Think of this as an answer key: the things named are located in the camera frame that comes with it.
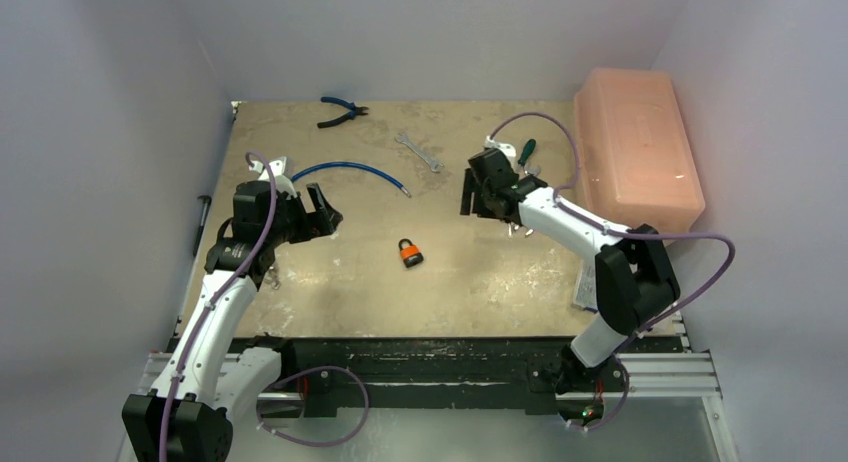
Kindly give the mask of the blue cable lock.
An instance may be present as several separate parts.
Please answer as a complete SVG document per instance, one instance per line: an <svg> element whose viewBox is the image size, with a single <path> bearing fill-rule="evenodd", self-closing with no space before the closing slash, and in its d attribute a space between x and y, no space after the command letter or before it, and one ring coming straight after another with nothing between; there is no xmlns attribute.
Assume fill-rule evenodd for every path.
<svg viewBox="0 0 848 462"><path fill-rule="evenodd" d="M372 167L370 165L357 163L357 162L334 161L334 162L325 162L325 163L316 164L316 165L307 167L307 168L295 173L290 178L290 180L292 182L296 182L299 179L301 179L301 178L303 178L307 175L311 175L311 174L319 172L319 171L328 170L328 169L335 169L335 168L355 169L355 170L360 170L360 171L364 171L364 172L376 175L376 176L382 178L383 180L389 182L393 186L395 186L407 198L412 197L411 192L406 188L406 186L402 182L400 182L399 180L394 178L393 176L389 175L388 173L386 173L382 170L379 170L375 167Z"/></svg>

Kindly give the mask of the silver key bunch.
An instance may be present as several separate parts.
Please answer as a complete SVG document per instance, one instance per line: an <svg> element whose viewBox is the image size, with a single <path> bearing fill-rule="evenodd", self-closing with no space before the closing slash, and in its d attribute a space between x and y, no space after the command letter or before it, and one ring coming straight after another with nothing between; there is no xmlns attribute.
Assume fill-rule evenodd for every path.
<svg viewBox="0 0 848 462"><path fill-rule="evenodd" d="M271 266L266 272L263 282L271 289L278 290L281 286L279 270L276 266Z"/></svg>

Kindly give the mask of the orange black padlock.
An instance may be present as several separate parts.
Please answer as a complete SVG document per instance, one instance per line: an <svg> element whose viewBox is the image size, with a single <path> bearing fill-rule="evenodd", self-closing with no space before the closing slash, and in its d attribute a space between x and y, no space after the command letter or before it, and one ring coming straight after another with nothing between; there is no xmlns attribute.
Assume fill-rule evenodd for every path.
<svg viewBox="0 0 848 462"><path fill-rule="evenodd" d="M400 239L398 249L402 263L407 269L419 265L424 261L422 252L410 239Z"/></svg>

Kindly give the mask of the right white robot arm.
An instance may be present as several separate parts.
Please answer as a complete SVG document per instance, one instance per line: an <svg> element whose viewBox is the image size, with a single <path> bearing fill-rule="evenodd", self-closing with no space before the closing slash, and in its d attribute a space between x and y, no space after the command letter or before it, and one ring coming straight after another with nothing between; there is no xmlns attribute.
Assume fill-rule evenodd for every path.
<svg viewBox="0 0 848 462"><path fill-rule="evenodd" d="M569 344L564 381L584 389L630 336L660 315L681 291L656 230L609 222L536 176L521 177L507 156L487 148L468 161L460 212L546 235L593 267L597 314Z"/></svg>

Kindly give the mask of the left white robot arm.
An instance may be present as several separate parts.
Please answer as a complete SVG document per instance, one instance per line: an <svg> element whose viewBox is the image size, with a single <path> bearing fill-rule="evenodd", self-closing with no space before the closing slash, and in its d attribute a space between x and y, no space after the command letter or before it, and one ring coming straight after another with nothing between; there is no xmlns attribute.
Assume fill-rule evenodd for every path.
<svg viewBox="0 0 848 462"><path fill-rule="evenodd" d="M129 441L140 461L223 461L233 424L269 386L284 391L297 381L298 364L274 338L247 349L236 366L223 365L238 325L253 302L275 250L333 234L343 216L319 185L307 193L256 180L237 186L233 215L207 253L200 296L176 349L146 394L130 395L122 409Z"/></svg>

